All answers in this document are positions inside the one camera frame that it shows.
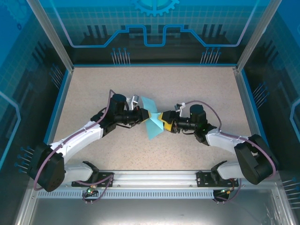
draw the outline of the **pin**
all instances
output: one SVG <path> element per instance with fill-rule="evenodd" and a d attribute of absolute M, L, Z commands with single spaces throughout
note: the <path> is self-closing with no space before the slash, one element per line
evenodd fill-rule
<path fill-rule="evenodd" d="M 287 200 L 294 200 L 294 199 L 300 199 L 300 197 L 297 197 L 297 198 L 288 198 Z"/>
<path fill-rule="evenodd" d="M 27 167 L 15 163 L 15 167 L 17 167 L 17 166 L 20 167 L 20 168 L 23 168 L 23 169 L 27 170 Z"/>
<path fill-rule="evenodd" d="M 120 57 L 121 57 L 121 64 L 123 64 L 123 62 L 122 62 L 121 48 L 118 48 L 118 50 L 119 50 L 119 54 L 120 54 Z"/>
<path fill-rule="evenodd" d="M 25 148 L 23 148 L 23 147 L 21 147 L 21 151 L 25 151 L 25 152 L 33 155 L 33 153 L 31 153 L 30 151 L 25 150 Z"/>
<path fill-rule="evenodd" d="M 200 64 L 202 63 L 202 59 L 203 59 L 204 54 L 205 54 L 205 52 L 202 53 Z"/>
<path fill-rule="evenodd" d="M 28 155 L 27 153 L 25 153 L 24 156 L 25 156 L 25 157 L 28 157 L 28 158 L 32 158 L 32 157 L 31 157 L 30 155 Z"/>
<path fill-rule="evenodd" d="M 19 169 L 19 173 L 26 173 L 26 172 L 23 171 L 22 169 Z"/>
<path fill-rule="evenodd" d="M 34 151 L 30 146 L 27 146 L 27 150 Z"/>
<path fill-rule="evenodd" d="M 215 52 L 213 52 L 212 54 L 213 54 L 213 56 L 212 56 L 212 58 L 211 58 L 211 61 L 210 61 L 210 63 L 211 63 L 211 64 L 212 64 L 212 61 L 213 61 L 213 59 L 214 59 L 214 57 L 215 57 L 216 53 L 215 53 Z"/>
<path fill-rule="evenodd" d="M 17 158 L 21 158 L 21 159 L 24 159 L 24 160 L 26 160 L 26 161 L 30 162 L 30 160 L 28 160 L 28 159 L 26 159 L 26 158 L 23 158 L 23 157 L 22 157 L 22 156 L 20 156 L 20 155 L 17 155 Z"/>
<path fill-rule="evenodd" d="M 111 55 L 112 55 L 113 64 L 115 65 L 116 63 L 114 62 L 114 58 L 113 58 L 113 53 L 112 52 L 111 52 Z"/>
<path fill-rule="evenodd" d="M 122 52 L 122 56 L 123 56 L 124 64 L 126 64 L 126 63 L 125 63 L 125 57 L 124 57 L 124 53 L 123 53 L 123 52 Z"/>
<path fill-rule="evenodd" d="M 300 183 L 289 184 L 289 185 L 285 185 L 284 187 L 289 187 L 289 186 L 293 186 L 293 185 L 296 185 L 296 184 L 300 184 Z"/>
<path fill-rule="evenodd" d="M 300 194 L 300 192 L 292 193 L 292 194 L 288 194 L 288 195 L 296 195 L 296 194 Z"/>
<path fill-rule="evenodd" d="M 218 60 L 219 60 L 220 55 L 221 55 L 221 52 L 219 52 L 218 55 L 217 55 L 216 63 L 218 63 Z"/>
<path fill-rule="evenodd" d="M 211 53 L 210 53 L 210 58 L 211 58 L 211 56 L 212 56 L 212 52 L 215 50 L 215 48 L 214 47 L 212 47 L 211 48 Z"/>
<path fill-rule="evenodd" d="M 299 191 L 299 190 L 300 190 L 300 188 L 299 188 L 298 186 L 296 186 L 296 187 L 295 187 L 295 188 L 293 188 L 293 189 L 288 189 L 288 190 L 285 190 L 285 192 L 287 192 L 287 191 L 293 191 L 293 190 Z"/>
<path fill-rule="evenodd" d="M 120 58 L 119 58 L 119 53 L 117 52 L 116 55 L 117 55 L 117 57 L 118 57 L 119 65 L 121 65 L 121 63 L 120 63 Z"/>
<path fill-rule="evenodd" d="M 116 60 L 116 64 L 117 64 L 117 56 L 116 56 L 116 52 L 115 52 L 115 48 L 112 48 L 112 50 L 113 50 L 113 54 L 114 54 L 114 58 L 115 58 L 115 60 Z"/>
<path fill-rule="evenodd" d="M 130 64 L 130 53 L 128 52 L 127 55 L 128 55 L 128 62 Z"/>
<path fill-rule="evenodd" d="M 123 48 L 123 50 L 124 50 L 124 52 L 125 52 L 126 63 L 128 64 L 127 53 L 126 53 L 127 48 Z"/>
<path fill-rule="evenodd" d="M 297 181 L 297 179 L 296 179 L 296 177 L 293 177 L 291 180 L 287 180 L 287 181 L 284 181 L 284 182 L 282 182 L 282 183 L 284 184 L 284 183 L 287 183 L 287 182 L 290 182 L 290 181 L 294 181 L 294 182 L 296 182 L 296 181 Z"/>
<path fill-rule="evenodd" d="M 21 162 L 22 165 L 29 165 L 28 163 L 25 163 L 24 161 Z"/>
<path fill-rule="evenodd" d="M 207 59 L 208 59 L 209 55 L 210 55 L 210 52 L 207 53 L 205 64 L 207 63 Z"/>

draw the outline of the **gear logo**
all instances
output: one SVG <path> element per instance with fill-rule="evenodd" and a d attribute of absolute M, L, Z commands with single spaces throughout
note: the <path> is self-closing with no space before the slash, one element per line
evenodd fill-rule
<path fill-rule="evenodd" d="M 135 5 L 135 9 L 139 9 L 141 13 L 146 13 L 147 16 L 162 16 L 164 13 L 169 13 L 170 9 L 175 9 L 175 4 L 179 0 L 131 0 Z"/>

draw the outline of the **blue border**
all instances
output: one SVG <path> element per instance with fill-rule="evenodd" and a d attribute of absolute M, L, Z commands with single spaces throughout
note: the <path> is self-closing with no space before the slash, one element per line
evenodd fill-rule
<path fill-rule="evenodd" d="M 21 114 L 20 114 L 19 106 L 18 106 L 18 104 L 14 100 L 10 99 L 2 91 L 0 91 L 0 96 L 3 97 L 5 100 L 7 100 L 8 103 L 11 104 L 15 108 L 15 112 L 16 112 L 17 118 L 18 118 L 17 122 L 15 123 L 15 127 L 13 129 L 13 132 L 11 133 L 11 135 L 9 137 L 8 143 L 7 143 L 7 145 L 6 145 L 5 149 L 4 149 L 4 152 L 3 152 L 1 160 L 0 160 L 0 170 L 1 170 L 1 168 L 3 166 L 3 163 L 4 163 L 4 160 L 5 160 L 5 158 L 6 158 L 7 154 L 8 154 L 8 150 L 9 150 L 9 148 L 11 146 L 11 143 L 13 142 L 13 139 L 15 137 L 17 129 L 18 129 L 20 123 L 21 123 Z"/>
<path fill-rule="evenodd" d="M 248 82 L 248 79 L 246 77 L 246 73 L 245 73 L 244 69 L 242 69 L 241 74 L 242 74 L 243 80 L 244 80 L 245 85 L 246 85 L 246 89 L 247 89 L 247 92 L 248 92 L 248 95 L 249 95 L 249 98 L 250 98 L 251 106 L 253 108 L 254 116 L 255 116 L 255 119 L 257 121 L 258 129 L 260 131 L 260 135 L 264 139 L 264 141 L 267 143 L 267 145 L 269 145 L 268 141 L 267 141 L 267 136 L 264 132 L 262 121 L 261 121 L 261 118 L 259 117 L 258 110 L 257 110 L 257 107 L 255 105 L 255 101 L 254 101 L 254 98 L 253 98 L 253 95 L 252 95 L 252 92 L 251 92 L 251 89 L 250 89 L 250 85 L 249 85 L 249 82 Z"/>
<path fill-rule="evenodd" d="M 58 93 L 53 112 L 50 118 L 50 122 L 44 137 L 44 143 L 48 144 L 49 142 L 52 142 L 55 136 L 55 131 L 58 126 L 60 114 L 62 112 L 62 108 L 65 103 L 65 99 L 67 96 L 68 88 L 70 86 L 71 81 L 71 74 L 68 70 L 66 70 L 64 78 L 62 80 L 60 91 Z"/>
<path fill-rule="evenodd" d="M 235 63 L 201 64 L 201 63 L 166 63 L 166 64 L 74 64 L 74 67 L 236 67 Z"/>

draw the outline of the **yellow object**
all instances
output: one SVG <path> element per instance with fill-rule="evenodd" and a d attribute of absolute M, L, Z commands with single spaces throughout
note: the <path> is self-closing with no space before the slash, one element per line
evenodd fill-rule
<path fill-rule="evenodd" d="M 166 129 L 167 131 L 171 131 L 173 121 L 171 124 L 169 124 L 166 121 L 164 121 L 162 118 L 163 118 L 163 112 L 158 116 L 158 119 L 164 122 L 164 129 Z"/>

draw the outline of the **glass panel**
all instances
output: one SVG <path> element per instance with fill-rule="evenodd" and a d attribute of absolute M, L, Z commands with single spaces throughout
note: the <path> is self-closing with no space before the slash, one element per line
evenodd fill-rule
<path fill-rule="evenodd" d="M 0 217 L 11 225 L 29 179 L 21 149 L 43 141 L 66 68 L 26 1 L 0 1 L 0 20 Z"/>
<path fill-rule="evenodd" d="M 42 0 L 75 64 L 236 63 L 269 0 Z"/>
<path fill-rule="evenodd" d="M 281 2 L 245 66 L 254 110 L 279 160 L 283 181 L 300 175 L 299 8 L 299 1 Z M 293 184 L 294 181 L 288 183 L 292 189 L 288 194 L 295 198 L 292 203 L 299 203 Z"/>

